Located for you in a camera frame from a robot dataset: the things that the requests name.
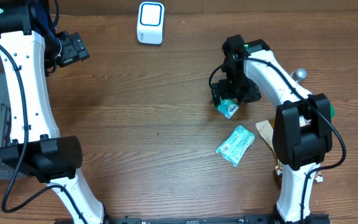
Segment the small teal tissue pack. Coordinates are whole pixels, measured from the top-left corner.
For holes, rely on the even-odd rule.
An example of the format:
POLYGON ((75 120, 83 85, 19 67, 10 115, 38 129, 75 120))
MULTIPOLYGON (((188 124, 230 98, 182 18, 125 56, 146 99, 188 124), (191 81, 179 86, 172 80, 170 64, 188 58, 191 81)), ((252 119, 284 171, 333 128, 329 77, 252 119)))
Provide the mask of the small teal tissue pack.
POLYGON ((214 106, 226 119, 231 119, 239 109, 239 105, 234 101, 220 99, 220 104, 214 106))

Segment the brown snack package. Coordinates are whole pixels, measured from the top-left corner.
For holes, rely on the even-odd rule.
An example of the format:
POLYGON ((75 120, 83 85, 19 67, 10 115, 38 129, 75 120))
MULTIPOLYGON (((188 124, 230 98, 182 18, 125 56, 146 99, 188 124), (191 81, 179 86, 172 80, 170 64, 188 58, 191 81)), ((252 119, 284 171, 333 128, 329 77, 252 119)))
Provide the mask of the brown snack package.
MULTIPOLYGON (((276 158, 277 158, 277 165, 275 166, 275 172, 277 174, 277 176, 281 179, 282 178, 282 174, 283 174, 283 167, 282 167, 282 163, 278 160, 278 157, 274 151, 273 148, 273 126, 275 124, 275 120, 271 119, 271 120, 265 120, 265 121, 261 121, 259 123, 256 123, 255 126, 259 132, 260 137, 262 137, 262 139, 268 144, 268 146, 271 148, 271 150, 273 151, 273 153, 275 154, 276 158)), ((303 116, 300 117, 300 126, 306 126, 308 124, 311 124, 311 120, 307 120, 304 119, 303 116)), ((314 175, 314 181, 317 183, 323 182, 323 175, 321 173, 321 171, 318 171, 315 173, 314 175)))

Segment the yellow oil bottle silver cap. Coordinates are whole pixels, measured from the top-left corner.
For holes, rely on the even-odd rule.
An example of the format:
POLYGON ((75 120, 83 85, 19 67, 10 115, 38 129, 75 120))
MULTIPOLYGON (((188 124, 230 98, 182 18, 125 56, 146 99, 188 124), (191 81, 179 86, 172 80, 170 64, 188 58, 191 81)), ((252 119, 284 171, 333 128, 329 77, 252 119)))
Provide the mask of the yellow oil bottle silver cap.
POLYGON ((299 85, 302 85, 302 83, 308 76, 308 72, 304 68, 299 68, 299 69, 295 70, 294 72, 292 72, 290 74, 290 76, 296 83, 298 83, 299 85))

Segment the green lid jar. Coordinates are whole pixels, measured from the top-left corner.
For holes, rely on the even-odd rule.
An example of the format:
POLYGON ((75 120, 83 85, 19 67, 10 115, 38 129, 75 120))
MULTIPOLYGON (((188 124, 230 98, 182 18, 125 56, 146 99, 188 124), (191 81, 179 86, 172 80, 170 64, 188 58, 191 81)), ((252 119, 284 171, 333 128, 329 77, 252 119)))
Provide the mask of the green lid jar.
POLYGON ((330 105, 330 117, 331 117, 331 119, 334 117, 334 115, 335 115, 334 106, 333 106, 333 105, 330 105))

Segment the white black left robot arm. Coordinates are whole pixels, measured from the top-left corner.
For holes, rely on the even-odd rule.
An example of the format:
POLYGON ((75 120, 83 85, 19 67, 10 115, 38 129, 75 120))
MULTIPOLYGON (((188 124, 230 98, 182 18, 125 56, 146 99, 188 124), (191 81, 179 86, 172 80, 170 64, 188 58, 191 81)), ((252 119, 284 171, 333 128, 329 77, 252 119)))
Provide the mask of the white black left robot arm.
POLYGON ((57 24, 47 1, 0 1, 0 58, 11 105, 11 141, 0 157, 15 174, 54 191, 73 223, 110 223, 81 170, 79 139, 60 135, 50 106, 47 76, 89 56, 80 35, 57 32, 57 24))

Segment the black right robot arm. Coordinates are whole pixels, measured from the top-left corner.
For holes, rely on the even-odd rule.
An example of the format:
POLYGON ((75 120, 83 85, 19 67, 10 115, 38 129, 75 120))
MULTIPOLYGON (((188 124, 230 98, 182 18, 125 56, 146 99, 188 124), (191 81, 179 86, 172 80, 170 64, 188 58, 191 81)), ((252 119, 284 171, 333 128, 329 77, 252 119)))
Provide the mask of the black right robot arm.
POLYGON ((262 40, 245 42, 240 35, 222 45, 226 78, 210 82, 213 106, 224 101, 259 101, 265 95, 276 109, 272 133, 275 155, 282 166, 282 186, 271 215, 247 215, 261 223, 329 223, 328 215, 309 208, 313 177, 332 149, 331 104, 324 94, 303 88, 277 62, 262 40))

